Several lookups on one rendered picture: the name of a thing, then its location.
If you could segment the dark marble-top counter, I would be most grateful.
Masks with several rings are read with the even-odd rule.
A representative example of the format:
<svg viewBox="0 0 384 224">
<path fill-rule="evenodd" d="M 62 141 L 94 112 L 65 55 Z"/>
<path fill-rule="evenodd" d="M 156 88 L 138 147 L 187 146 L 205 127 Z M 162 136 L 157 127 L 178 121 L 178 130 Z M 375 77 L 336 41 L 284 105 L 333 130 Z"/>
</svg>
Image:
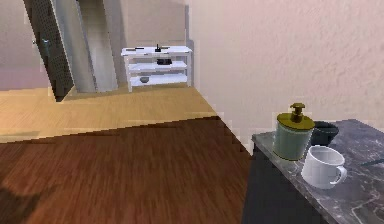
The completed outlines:
<svg viewBox="0 0 384 224">
<path fill-rule="evenodd" d="M 329 190 L 303 180 L 302 161 L 273 153 L 272 132 L 252 136 L 241 224 L 384 224 L 384 133 L 355 119 L 335 125 L 330 147 L 344 156 L 348 175 Z"/>
</svg>

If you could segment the green soap dispenser gold pump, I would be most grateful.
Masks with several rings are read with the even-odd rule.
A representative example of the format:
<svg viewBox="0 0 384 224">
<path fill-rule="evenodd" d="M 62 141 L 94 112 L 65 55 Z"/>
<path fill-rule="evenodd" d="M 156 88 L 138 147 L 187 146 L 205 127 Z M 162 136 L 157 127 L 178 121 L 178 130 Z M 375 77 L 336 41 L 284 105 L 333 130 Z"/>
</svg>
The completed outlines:
<svg viewBox="0 0 384 224">
<path fill-rule="evenodd" d="M 300 160 L 314 130 L 314 121 L 303 114 L 305 105 L 293 103 L 291 112 L 277 115 L 273 152 L 282 159 Z"/>
</svg>

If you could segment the white mug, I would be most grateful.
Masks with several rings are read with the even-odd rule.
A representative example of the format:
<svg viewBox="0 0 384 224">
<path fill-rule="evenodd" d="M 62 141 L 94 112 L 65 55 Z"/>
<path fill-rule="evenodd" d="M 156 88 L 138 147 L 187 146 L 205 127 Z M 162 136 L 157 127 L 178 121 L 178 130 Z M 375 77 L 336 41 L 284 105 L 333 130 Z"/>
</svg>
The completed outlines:
<svg viewBox="0 0 384 224">
<path fill-rule="evenodd" d="M 311 186 L 331 189 L 347 178 L 344 156 L 333 148 L 315 145 L 308 149 L 301 171 L 302 178 Z"/>
</svg>

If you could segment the white shelf unit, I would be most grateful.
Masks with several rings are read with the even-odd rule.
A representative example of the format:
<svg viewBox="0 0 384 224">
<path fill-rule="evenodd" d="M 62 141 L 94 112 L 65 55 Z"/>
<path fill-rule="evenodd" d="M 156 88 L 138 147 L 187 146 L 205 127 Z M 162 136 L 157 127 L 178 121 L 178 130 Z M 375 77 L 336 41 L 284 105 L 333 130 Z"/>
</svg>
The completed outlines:
<svg viewBox="0 0 384 224">
<path fill-rule="evenodd" d="M 187 46 L 144 47 L 144 50 L 121 50 L 124 58 L 128 91 L 134 87 L 186 83 L 192 86 L 192 50 Z M 171 65 L 158 65 L 157 59 L 170 58 Z M 149 77 L 148 83 L 141 83 L 141 77 Z"/>
</svg>

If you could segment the dark perforated room door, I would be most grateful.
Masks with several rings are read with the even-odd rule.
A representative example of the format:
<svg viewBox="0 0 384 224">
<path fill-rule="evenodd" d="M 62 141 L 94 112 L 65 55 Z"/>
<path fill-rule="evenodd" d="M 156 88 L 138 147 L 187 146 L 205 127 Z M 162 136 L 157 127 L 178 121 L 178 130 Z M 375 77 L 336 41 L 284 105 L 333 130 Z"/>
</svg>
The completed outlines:
<svg viewBox="0 0 384 224">
<path fill-rule="evenodd" d="M 23 0 L 56 102 L 74 86 L 52 0 Z"/>
</svg>

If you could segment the black bowl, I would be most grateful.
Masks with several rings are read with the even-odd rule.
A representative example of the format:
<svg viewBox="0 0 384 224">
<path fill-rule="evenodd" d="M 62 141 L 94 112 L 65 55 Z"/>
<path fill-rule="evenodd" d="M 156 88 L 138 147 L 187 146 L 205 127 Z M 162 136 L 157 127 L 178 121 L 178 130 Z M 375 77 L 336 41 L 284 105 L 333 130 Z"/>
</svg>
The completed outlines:
<svg viewBox="0 0 384 224">
<path fill-rule="evenodd" d="M 325 121 L 315 121 L 310 143 L 328 146 L 338 133 L 339 128 L 336 125 Z"/>
</svg>

